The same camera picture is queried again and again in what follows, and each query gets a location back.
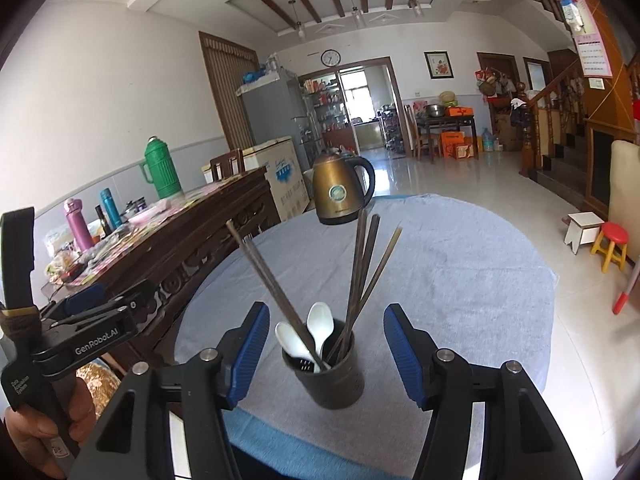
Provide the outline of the red yellow plastic stool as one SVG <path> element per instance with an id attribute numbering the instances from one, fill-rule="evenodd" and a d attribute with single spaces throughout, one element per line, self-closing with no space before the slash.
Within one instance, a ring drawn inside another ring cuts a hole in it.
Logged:
<path id="1" fill-rule="evenodd" d="M 591 255 L 601 255 L 601 272 L 608 273 L 611 266 L 623 271 L 626 266 L 629 235 L 619 224 L 607 221 L 600 226 L 596 240 L 591 246 Z"/>

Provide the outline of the wooden stair railing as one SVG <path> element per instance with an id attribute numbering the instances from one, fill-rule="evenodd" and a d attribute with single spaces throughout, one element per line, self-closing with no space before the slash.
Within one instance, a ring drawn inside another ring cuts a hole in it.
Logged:
<path id="1" fill-rule="evenodd" d="M 584 125 L 584 78 L 578 60 L 531 99 L 525 99 L 528 125 L 523 128 L 521 175 L 533 179 L 537 171 L 549 171 L 551 159 L 564 155 L 571 134 Z"/>

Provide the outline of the white plastic spoon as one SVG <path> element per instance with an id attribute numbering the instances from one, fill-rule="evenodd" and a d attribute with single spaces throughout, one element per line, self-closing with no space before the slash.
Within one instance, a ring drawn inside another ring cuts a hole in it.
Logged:
<path id="1" fill-rule="evenodd" d="M 293 359 L 310 362 L 310 365 L 303 366 L 303 370 L 312 370 L 314 373 L 318 373 L 320 366 L 314 362 L 311 353 L 290 324 L 279 322 L 274 328 L 274 333 L 286 354 Z"/>
<path id="2" fill-rule="evenodd" d="M 334 318 L 330 307 L 325 302 L 315 302 L 307 315 L 307 328 L 312 338 L 318 356 L 322 358 L 323 347 L 334 331 Z"/>

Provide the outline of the teal water bottle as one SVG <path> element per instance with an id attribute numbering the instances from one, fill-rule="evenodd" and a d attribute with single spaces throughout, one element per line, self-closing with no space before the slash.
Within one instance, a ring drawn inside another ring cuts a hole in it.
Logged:
<path id="1" fill-rule="evenodd" d="M 100 192 L 100 197 L 112 229 L 117 230 L 122 225 L 122 217 L 119 214 L 111 190 L 104 188 Z"/>

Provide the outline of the light blue table cloth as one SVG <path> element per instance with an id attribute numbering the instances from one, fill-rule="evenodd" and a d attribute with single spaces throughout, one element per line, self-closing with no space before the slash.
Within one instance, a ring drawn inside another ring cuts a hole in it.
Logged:
<path id="1" fill-rule="evenodd" d="M 362 397 L 330 411 L 311 399 L 285 365 L 273 325 L 284 321 L 240 250 L 216 267 L 186 307 L 174 359 L 191 359 L 238 326 L 254 301 L 268 304 L 270 335 L 247 397 L 224 413 L 231 442 L 296 479 L 409 479 L 431 414 L 406 395 L 383 333 L 397 302 L 439 347 L 468 362 L 524 366 L 544 391 L 556 277 L 510 222 L 482 207 L 427 194 L 375 198 L 381 217 L 371 272 L 396 226 L 401 237 L 354 328 Z M 317 301 L 344 320 L 356 222 L 324 226 L 314 212 L 280 223 L 255 245 L 303 321 Z"/>

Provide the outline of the green thermos jug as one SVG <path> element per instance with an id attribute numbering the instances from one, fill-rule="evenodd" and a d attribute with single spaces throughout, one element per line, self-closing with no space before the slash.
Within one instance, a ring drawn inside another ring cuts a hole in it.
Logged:
<path id="1" fill-rule="evenodd" d="M 157 136 L 151 136 L 146 142 L 140 169 L 144 180 L 154 186 L 159 198 L 169 198 L 182 193 L 168 145 Z"/>

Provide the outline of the pink water bottle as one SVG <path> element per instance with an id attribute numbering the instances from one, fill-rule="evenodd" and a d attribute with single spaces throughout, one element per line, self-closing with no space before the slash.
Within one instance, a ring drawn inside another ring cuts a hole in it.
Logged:
<path id="1" fill-rule="evenodd" d="M 86 252 L 94 246 L 94 241 L 82 213 L 82 201 L 78 198 L 68 198 L 64 202 L 64 210 L 77 247 L 82 252 Z"/>

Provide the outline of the dark wooden side table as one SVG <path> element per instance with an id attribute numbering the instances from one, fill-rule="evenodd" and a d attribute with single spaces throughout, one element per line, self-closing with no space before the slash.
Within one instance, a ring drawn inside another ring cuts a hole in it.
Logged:
<path id="1" fill-rule="evenodd" d="M 411 153 L 420 159 L 424 153 L 431 162 L 436 157 L 457 159 L 478 157 L 478 132 L 475 116 L 417 114 L 410 120 Z"/>

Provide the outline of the dark carved wooden sideboard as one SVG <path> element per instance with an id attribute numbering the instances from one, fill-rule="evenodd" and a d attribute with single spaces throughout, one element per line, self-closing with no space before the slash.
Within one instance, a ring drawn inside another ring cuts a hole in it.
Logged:
<path id="1" fill-rule="evenodd" d="M 226 226 L 229 220 L 243 235 L 258 235 L 280 222 L 264 167 L 193 192 L 185 203 L 133 229 L 75 281 L 46 286 L 43 292 L 61 301 L 99 284 L 111 298 L 137 282 L 150 281 L 154 296 L 139 315 L 139 335 L 110 356 L 124 370 L 140 360 L 163 364 L 156 347 L 208 274 L 238 248 Z"/>

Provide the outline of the dark grey utensil holder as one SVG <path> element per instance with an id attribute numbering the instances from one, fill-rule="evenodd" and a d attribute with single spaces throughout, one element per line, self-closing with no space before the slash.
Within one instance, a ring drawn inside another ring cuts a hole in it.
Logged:
<path id="1" fill-rule="evenodd" d="M 320 408 L 341 410 L 355 404 L 364 390 L 364 377 L 356 349 L 355 335 L 350 337 L 349 348 L 340 362 L 329 362 L 330 369 L 315 373 L 314 363 L 289 356 L 281 351 L 285 365 Z"/>

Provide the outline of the wall calendar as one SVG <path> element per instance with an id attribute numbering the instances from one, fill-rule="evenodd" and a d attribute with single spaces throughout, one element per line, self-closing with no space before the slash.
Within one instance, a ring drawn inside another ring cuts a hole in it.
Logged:
<path id="1" fill-rule="evenodd" d="M 582 62 L 582 72 L 586 77 L 612 78 L 613 71 L 605 45 L 586 0 L 573 0 L 574 15 L 582 26 L 575 28 L 574 40 L 578 56 Z"/>

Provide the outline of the framed wall picture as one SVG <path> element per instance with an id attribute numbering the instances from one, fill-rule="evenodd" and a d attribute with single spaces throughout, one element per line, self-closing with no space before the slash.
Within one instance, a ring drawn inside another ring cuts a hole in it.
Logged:
<path id="1" fill-rule="evenodd" d="M 446 51 L 425 52 L 424 56 L 432 79 L 454 78 L 449 55 Z"/>

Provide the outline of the grey refrigerator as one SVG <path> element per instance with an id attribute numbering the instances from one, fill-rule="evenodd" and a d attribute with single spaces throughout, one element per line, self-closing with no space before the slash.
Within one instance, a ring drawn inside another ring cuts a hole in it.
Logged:
<path id="1" fill-rule="evenodd" d="M 295 74 L 278 68 L 259 79 L 242 84 L 240 98 L 256 144 L 288 136 L 303 171 L 310 168 L 307 155 L 312 139 L 311 122 Z"/>

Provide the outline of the round wall clock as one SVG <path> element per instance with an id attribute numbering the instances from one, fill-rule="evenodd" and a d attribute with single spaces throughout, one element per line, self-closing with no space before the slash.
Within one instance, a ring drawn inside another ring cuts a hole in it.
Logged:
<path id="1" fill-rule="evenodd" d="M 321 53 L 320 61 L 324 67 L 334 68 L 342 62 L 341 53 L 335 49 L 326 49 Z"/>

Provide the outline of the dark wooden chair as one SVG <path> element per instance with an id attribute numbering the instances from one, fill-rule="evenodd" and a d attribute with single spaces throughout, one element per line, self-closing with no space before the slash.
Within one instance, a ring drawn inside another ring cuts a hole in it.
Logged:
<path id="1" fill-rule="evenodd" d="M 219 155 L 209 162 L 210 174 L 214 182 L 227 180 L 245 171 L 242 150 L 232 150 Z"/>

